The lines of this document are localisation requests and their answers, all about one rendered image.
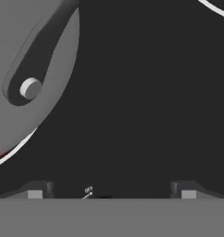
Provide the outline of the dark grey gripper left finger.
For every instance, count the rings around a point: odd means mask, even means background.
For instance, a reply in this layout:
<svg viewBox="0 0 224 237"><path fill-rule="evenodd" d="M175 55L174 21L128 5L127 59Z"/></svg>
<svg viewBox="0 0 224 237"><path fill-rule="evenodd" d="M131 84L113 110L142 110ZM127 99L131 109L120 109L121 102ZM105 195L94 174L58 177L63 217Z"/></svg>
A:
<svg viewBox="0 0 224 237"><path fill-rule="evenodd" d="M17 190L0 193L0 199L47 199L53 197L54 183L52 181L28 181Z"/></svg>

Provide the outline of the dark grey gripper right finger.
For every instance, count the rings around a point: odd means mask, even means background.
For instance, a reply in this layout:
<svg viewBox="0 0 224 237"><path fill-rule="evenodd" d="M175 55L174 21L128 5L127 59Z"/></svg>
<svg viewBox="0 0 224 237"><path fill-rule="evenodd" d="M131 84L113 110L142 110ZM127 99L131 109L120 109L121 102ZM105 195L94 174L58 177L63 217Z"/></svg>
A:
<svg viewBox="0 0 224 237"><path fill-rule="evenodd" d="M223 194L209 191L196 181L172 181L170 183L170 190L170 197L176 199L224 199Z"/></svg>

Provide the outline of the black glass hob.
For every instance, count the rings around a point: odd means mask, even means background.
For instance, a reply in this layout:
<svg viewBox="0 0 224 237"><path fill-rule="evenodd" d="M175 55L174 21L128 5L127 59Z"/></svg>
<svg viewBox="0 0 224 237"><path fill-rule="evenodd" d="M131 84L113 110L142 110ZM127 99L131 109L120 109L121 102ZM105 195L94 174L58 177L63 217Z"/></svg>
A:
<svg viewBox="0 0 224 237"><path fill-rule="evenodd" d="M167 198L196 181L224 195L224 0L81 0L79 16L68 84L0 155L0 193Z"/></svg>

